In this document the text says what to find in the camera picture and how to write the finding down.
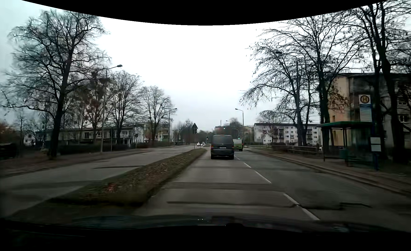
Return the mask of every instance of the asphalt road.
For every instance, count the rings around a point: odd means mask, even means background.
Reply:
[[[140,154],[0,178],[0,216],[191,149],[193,145],[153,148]]]
[[[207,152],[136,215],[256,214],[343,221],[411,232],[411,199],[249,151],[235,159]]]

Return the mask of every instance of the green van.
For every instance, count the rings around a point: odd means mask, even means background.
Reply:
[[[234,140],[234,149],[242,151],[242,140],[241,139],[233,139]]]

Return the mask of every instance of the black border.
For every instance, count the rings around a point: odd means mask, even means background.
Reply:
[[[242,25],[276,22],[376,3],[358,1],[27,1],[100,17],[171,25]]]

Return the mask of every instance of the bus shelter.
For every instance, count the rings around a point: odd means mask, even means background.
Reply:
[[[343,145],[329,145],[325,147],[325,144],[328,144],[323,140],[322,151],[323,151],[323,161],[325,159],[334,158],[334,159],[344,159],[346,165],[348,166],[348,162],[350,159],[349,154],[349,147],[351,147],[352,152],[363,152],[363,153],[371,153],[370,151],[370,132],[371,132],[371,122],[355,122],[355,121],[339,121],[339,122],[331,122],[331,123],[324,123],[320,124],[317,127],[322,128],[322,130],[327,129],[328,131],[336,131],[340,130],[342,132],[343,138]],[[326,149],[331,149],[334,147],[340,147],[341,149],[338,150],[338,155],[334,156],[328,153],[325,153]],[[359,160],[359,157],[352,158],[353,161]]]

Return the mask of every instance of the white dashed line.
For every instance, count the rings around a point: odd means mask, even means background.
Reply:
[[[266,179],[263,175],[261,175],[259,172],[255,171],[258,175],[260,175],[261,178],[263,178],[265,181],[269,182],[269,184],[272,184],[271,181],[269,181],[268,179]]]
[[[315,221],[319,221],[320,219],[317,218],[317,216],[313,215],[311,212],[308,211],[308,209],[306,208],[302,208],[301,206],[299,206],[301,208],[301,210],[303,210],[303,212],[305,214],[307,214],[311,219],[315,220]]]
[[[300,203],[298,203],[296,200],[292,199],[292,197],[290,197],[289,195],[287,195],[286,193],[283,194],[286,198],[288,198],[290,201],[292,201],[292,203],[296,204],[297,206],[300,205]]]
[[[302,208],[301,205],[294,199],[292,199],[292,197],[290,197],[289,195],[287,195],[286,193],[283,194],[286,198],[288,198],[292,203],[294,203],[297,207],[301,208],[301,210],[307,214],[311,219],[315,220],[315,221],[319,221],[320,219],[315,216],[313,213],[309,212],[308,209],[306,208]]]
[[[265,181],[269,182],[269,184],[272,184],[272,182],[270,182],[268,179],[266,179],[263,175],[261,175],[259,172],[255,171],[258,175],[261,176],[261,178],[263,178]]]

